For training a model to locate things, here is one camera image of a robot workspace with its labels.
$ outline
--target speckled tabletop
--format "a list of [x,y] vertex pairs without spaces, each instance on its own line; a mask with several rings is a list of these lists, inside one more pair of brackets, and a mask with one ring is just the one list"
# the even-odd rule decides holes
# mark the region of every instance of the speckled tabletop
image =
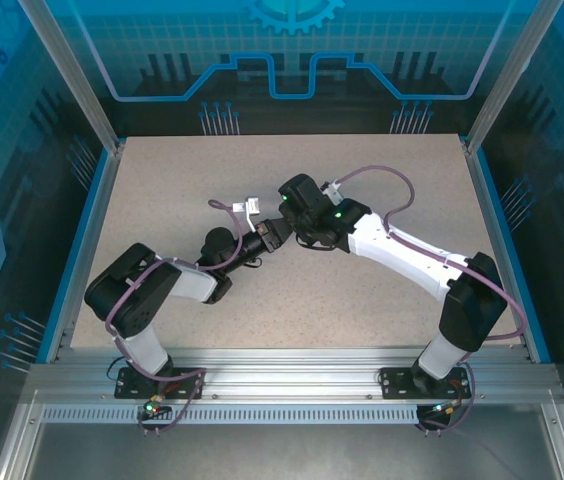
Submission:
[[[206,233],[231,228],[208,207],[259,196],[278,217],[277,189],[298,173],[318,184],[370,164],[401,170],[416,200],[393,222],[441,248],[492,255],[484,220],[456,135],[311,135],[129,138],[116,177],[90,280],[134,242],[163,257],[194,261]],[[362,174],[341,189],[384,213],[408,195],[398,178]],[[365,258],[312,252],[293,238],[259,269],[238,269],[216,305],[169,297],[154,319],[167,347],[362,347],[424,345],[437,332],[442,304],[414,283]],[[507,309],[495,330],[513,330]],[[85,305],[72,347],[111,346]]]

